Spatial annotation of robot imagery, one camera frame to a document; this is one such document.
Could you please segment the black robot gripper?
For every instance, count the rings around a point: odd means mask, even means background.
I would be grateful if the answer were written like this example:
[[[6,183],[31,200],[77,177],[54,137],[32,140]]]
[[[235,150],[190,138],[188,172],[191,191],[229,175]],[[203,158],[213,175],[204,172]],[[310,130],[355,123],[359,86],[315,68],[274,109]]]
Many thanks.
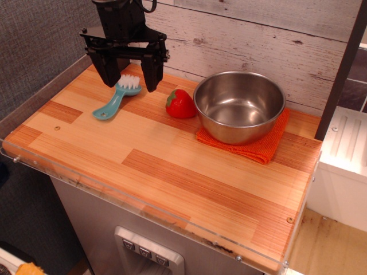
[[[123,55],[134,59],[138,53],[145,54],[141,60],[146,88],[149,92],[157,89],[163,79],[163,63],[169,59],[165,47],[166,34],[150,29],[145,14],[152,13],[142,1],[93,1],[100,18],[98,27],[82,28],[80,35],[85,40],[85,49],[91,53],[91,60],[103,82],[113,87],[120,79],[118,61],[115,57],[100,53],[121,50]]]

